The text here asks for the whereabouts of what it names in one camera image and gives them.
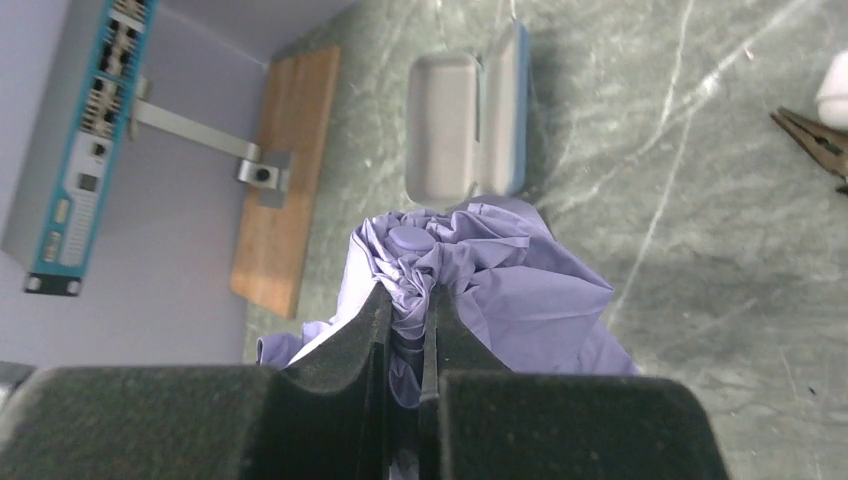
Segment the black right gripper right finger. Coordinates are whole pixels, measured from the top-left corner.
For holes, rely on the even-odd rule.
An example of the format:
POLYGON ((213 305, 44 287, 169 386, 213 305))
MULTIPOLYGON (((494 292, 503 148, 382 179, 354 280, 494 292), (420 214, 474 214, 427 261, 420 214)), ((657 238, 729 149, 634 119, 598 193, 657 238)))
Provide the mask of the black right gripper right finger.
POLYGON ((520 374, 437 288, 418 409, 424 479, 725 479, 707 414, 682 384, 520 374))

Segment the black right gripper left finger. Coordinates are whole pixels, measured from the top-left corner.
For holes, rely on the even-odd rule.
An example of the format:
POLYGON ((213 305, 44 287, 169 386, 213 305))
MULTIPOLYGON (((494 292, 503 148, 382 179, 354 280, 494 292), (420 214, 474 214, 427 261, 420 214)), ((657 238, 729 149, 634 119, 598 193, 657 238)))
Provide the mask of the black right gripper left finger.
POLYGON ((33 372, 1 410, 5 479, 384 479, 392 304, 292 366, 33 372))

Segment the lilac umbrella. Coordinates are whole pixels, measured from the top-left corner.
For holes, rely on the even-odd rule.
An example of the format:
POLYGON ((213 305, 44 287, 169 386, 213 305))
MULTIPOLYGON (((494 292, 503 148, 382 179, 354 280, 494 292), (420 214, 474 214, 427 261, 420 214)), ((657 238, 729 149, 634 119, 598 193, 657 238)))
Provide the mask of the lilac umbrella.
POLYGON ((261 337, 278 369, 263 445, 284 479, 437 478, 476 408, 464 374, 631 376, 601 322, 612 287, 528 204, 478 197, 449 213, 390 212, 350 235, 336 311, 261 337))

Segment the white pipe elbow fitting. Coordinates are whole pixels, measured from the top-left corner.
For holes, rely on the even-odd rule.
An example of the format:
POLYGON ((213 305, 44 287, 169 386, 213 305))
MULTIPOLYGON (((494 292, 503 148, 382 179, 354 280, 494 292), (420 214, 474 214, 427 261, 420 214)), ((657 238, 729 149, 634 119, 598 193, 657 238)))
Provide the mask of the white pipe elbow fitting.
POLYGON ((847 130, 847 51, 831 61, 817 92, 816 109, 820 121, 836 130, 847 130))

